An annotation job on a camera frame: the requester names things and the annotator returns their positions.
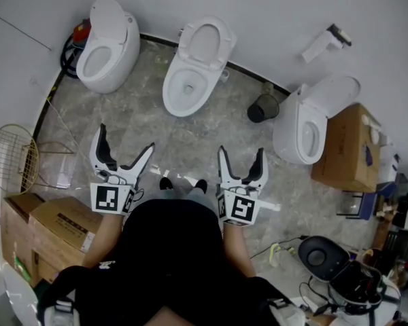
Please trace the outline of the open black carrying case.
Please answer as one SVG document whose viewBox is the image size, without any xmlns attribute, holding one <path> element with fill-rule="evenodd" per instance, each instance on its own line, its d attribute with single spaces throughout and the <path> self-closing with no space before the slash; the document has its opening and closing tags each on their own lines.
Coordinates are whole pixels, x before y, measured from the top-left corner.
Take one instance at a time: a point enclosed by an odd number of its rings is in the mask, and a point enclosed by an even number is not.
<svg viewBox="0 0 408 326">
<path fill-rule="evenodd" d="M 386 295 L 381 273 L 360 261 L 352 260 L 340 245 L 323 236 L 310 236 L 299 245 L 298 256 L 313 278 L 326 283 L 331 308 L 350 315 L 371 314 L 382 302 L 399 304 Z"/>
</svg>

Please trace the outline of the white glossy appliance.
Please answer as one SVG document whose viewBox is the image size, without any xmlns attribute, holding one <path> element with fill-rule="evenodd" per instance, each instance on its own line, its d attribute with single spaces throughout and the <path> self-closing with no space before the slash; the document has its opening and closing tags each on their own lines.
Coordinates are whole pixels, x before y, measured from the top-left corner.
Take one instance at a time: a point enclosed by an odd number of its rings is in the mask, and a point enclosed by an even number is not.
<svg viewBox="0 0 408 326">
<path fill-rule="evenodd" d="M 0 326 L 39 326 L 37 297 L 7 263 L 0 267 Z"/>
</svg>

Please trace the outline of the white toilet paper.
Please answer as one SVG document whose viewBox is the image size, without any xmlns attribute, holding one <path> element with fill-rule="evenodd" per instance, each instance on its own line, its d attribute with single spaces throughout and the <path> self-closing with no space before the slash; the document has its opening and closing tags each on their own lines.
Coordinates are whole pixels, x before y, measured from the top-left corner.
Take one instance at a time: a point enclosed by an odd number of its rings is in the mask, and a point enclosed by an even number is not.
<svg viewBox="0 0 408 326">
<path fill-rule="evenodd" d="M 310 63 L 315 57 L 321 55 L 324 51 L 335 48 L 340 50 L 343 44 L 330 32 L 324 31 L 314 42 L 307 48 L 301 56 L 306 63 Z"/>
</svg>

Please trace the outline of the labelled cardboard box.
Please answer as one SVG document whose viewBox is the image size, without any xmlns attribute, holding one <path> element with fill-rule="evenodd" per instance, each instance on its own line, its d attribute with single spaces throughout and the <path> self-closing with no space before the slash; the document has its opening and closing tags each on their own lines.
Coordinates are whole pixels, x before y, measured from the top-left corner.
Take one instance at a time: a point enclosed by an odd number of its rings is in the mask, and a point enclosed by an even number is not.
<svg viewBox="0 0 408 326">
<path fill-rule="evenodd" d="M 87 253 L 103 216 L 94 213 L 77 198 L 53 199 L 30 213 L 29 224 L 48 230 L 83 253 Z"/>
</svg>

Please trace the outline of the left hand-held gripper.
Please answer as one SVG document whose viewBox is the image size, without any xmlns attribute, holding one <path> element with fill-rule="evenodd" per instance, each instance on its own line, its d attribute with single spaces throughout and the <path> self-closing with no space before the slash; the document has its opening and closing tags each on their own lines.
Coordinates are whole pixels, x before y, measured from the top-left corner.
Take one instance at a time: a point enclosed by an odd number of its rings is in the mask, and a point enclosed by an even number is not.
<svg viewBox="0 0 408 326">
<path fill-rule="evenodd" d="M 138 178 L 154 153 L 155 143 L 146 146 L 132 164 L 121 165 L 117 171 L 106 136 L 106 126 L 101 123 L 89 152 L 90 164 L 102 180 L 90 184 L 91 209 L 96 213 L 127 215 L 137 193 Z"/>
</svg>

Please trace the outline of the person's black t-shirt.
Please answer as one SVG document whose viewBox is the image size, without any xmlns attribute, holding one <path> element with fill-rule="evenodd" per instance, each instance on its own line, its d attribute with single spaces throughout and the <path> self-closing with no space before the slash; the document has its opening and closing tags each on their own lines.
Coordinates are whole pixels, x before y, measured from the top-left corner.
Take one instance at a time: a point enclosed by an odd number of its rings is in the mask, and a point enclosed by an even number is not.
<svg viewBox="0 0 408 326">
<path fill-rule="evenodd" d="M 261 277 L 227 277 L 216 214 L 191 200 L 148 200 L 93 268 L 64 269 L 37 305 L 41 326 L 305 326 Z"/>
</svg>

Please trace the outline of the white small appliance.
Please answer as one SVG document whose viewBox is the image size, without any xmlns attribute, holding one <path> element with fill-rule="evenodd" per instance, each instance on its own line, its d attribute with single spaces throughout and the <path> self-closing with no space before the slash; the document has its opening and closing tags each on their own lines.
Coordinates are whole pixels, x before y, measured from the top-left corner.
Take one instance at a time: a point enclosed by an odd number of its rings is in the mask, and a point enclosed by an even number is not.
<svg viewBox="0 0 408 326">
<path fill-rule="evenodd" d="M 394 182 L 398 172 L 398 165 L 401 160 L 397 149 L 389 136 L 380 138 L 380 165 L 378 172 L 378 183 Z"/>
</svg>

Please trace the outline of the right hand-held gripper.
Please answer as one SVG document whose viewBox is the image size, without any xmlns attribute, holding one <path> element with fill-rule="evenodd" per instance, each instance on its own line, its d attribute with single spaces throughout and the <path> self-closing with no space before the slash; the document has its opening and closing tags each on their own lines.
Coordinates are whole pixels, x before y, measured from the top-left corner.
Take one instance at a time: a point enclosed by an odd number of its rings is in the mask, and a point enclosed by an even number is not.
<svg viewBox="0 0 408 326">
<path fill-rule="evenodd" d="M 218 170 L 221 183 L 241 184 L 241 178 L 232 173 L 223 145 L 218 149 Z M 257 187 L 250 186 L 264 186 L 268 178 L 267 156 L 261 147 L 256 153 L 248 176 L 244 179 L 244 184 L 249 186 L 231 186 L 228 189 L 219 187 L 216 194 L 219 221 L 239 227 L 254 225 L 260 208 L 259 191 Z"/>
</svg>

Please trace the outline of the white egg-shaped toilet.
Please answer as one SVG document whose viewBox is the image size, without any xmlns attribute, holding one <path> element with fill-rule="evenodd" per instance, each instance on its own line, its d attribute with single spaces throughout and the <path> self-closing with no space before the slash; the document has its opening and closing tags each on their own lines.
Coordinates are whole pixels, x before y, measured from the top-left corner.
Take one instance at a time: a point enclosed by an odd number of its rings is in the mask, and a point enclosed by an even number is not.
<svg viewBox="0 0 408 326">
<path fill-rule="evenodd" d="M 90 9 L 90 24 L 76 75 L 89 90 L 109 94 L 125 82 L 137 62 L 139 26 L 115 0 L 96 0 Z"/>
</svg>

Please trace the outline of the white elongated toilet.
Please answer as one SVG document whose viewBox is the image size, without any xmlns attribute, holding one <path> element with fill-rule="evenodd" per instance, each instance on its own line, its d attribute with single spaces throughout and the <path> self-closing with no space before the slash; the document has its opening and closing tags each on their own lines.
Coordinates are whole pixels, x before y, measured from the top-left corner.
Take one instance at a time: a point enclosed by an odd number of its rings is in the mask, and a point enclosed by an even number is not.
<svg viewBox="0 0 408 326">
<path fill-rule="evenodd" d="M 293 164 L 315 164 L 321 158 L 328 120 L 351 105 L 360 94 L 351 75 L 330 75 L 314 86 L 301 85 L 279 106 L 273 127 L 273 148 Z"/>
</svg>

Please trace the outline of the white round-bowl toilet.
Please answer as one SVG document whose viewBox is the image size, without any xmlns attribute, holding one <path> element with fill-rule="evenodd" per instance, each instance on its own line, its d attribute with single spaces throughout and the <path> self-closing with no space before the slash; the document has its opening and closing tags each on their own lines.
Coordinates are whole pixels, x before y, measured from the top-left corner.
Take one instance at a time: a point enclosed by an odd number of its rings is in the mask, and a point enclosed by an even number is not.
<svg viewBox="0 0 408 326">
<path fill-rule="evenodd" d="M 198 111 L 220 81 L 223 70 L 208 71 L 175 55 L 163 83 L 166 110 L 176 117 L 186 117 Z"/>
</svg>

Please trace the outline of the person's blue jeans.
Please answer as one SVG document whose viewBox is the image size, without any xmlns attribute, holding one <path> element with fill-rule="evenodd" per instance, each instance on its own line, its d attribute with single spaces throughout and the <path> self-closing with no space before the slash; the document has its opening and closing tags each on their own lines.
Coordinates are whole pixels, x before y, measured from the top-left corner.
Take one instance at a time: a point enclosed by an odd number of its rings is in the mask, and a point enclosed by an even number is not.
<svg viewBox="0 0 408 326">
<path fill-rule="evenodd" d="M 216 215 L 218 214 L 217 208 L 214 206 L 213 201 L 211 198 L 201 189 L 194 187 L 192 188 L 185 196 L 184 199 L 191 200 L 198 204 L 201 204 L 211 211 L 213 211 Z"/>
</svg>

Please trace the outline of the black mesh wastebasket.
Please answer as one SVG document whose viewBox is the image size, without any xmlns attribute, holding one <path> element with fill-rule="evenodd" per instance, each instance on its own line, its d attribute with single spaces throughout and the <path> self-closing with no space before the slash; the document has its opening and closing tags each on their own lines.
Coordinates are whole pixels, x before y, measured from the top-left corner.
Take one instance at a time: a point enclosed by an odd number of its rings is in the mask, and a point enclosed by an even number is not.
<svg viewBox="0 0 408 326">
<path fill-rule="evenodd" d="M 277 117 L 279 103 L 272 94 L 261 94 L 247 110 L 251 122 L 260 123 Z"/>
</svg>

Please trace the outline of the person's left forearm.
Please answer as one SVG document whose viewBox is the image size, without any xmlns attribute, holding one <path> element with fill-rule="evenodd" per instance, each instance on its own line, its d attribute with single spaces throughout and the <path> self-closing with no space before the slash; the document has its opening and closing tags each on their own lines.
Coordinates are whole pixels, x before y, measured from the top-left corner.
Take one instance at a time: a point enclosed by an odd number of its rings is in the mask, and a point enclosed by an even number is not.
<svg viewBox="0 0 408 326">
<path fill-rule="evenodd" d="M 109 254 L 115 247 L 122 233 L 122 215 L 106 214 L 103 216 L 99 229 L 92 240 L 92 244 L 85 254 L 82 265 L 93 268 Z"/>
</svg>

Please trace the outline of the large brown cardboard box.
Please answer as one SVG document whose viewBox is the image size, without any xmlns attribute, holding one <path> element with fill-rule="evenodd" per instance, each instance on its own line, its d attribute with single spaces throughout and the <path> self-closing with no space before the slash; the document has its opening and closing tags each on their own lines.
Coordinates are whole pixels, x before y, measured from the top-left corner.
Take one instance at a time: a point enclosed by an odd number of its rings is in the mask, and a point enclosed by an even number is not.
<svg viewBox="0 0 408 326">
<path fill-rule="evenodd" d="M 379 172 L 379 145 L 372 144 L 369 127 L 362 115 L 372 118 L 368 110 L 357 103 L 344 109 L 328 121 L 322 157 L 311 169 L 314 181 L 350 192 L 371 193 L 376 190 Z M 370 146 L 374 162 L 367 167 L 363 145 Z"/>
</svg>

